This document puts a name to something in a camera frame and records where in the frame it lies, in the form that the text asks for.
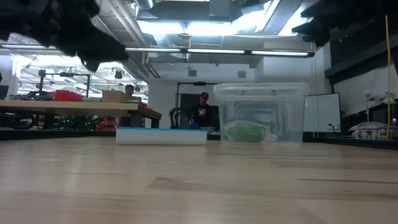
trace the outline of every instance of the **red object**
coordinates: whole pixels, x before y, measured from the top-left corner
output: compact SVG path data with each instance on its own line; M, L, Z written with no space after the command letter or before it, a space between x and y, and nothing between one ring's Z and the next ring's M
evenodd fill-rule
M69 90L55 90L55 101L82 102L83 96Z

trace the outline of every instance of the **white foam block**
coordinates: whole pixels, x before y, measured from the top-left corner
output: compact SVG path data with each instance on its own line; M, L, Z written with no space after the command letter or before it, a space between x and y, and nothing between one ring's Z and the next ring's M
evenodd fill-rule
M118 145L203 146L207 131L186 129L118 128Z

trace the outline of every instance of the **workbench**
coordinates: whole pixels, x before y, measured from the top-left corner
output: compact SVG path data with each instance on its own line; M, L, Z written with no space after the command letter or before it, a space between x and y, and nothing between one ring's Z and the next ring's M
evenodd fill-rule
M162 114L136 103L88 103L61 101L0 100L0 111L24 111L43 115L92 115L130 117L131 127L141 127L142 118L152 120L151 127L159 128Z

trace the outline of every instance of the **blue edge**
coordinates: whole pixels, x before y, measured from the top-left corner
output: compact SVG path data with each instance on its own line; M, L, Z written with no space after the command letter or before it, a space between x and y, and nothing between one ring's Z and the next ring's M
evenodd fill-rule
M205 131L207 130L193 130L193 129L165 129L165 128L129 128L129 127L120 127L118 129L130 129L130 130L141 130L141 131Z

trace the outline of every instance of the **green object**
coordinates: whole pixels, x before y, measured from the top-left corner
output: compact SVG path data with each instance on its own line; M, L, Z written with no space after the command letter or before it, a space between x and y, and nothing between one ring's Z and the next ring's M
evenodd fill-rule
M238 142L261 142L266 128L250 121L232 121L224 125L228 138Z

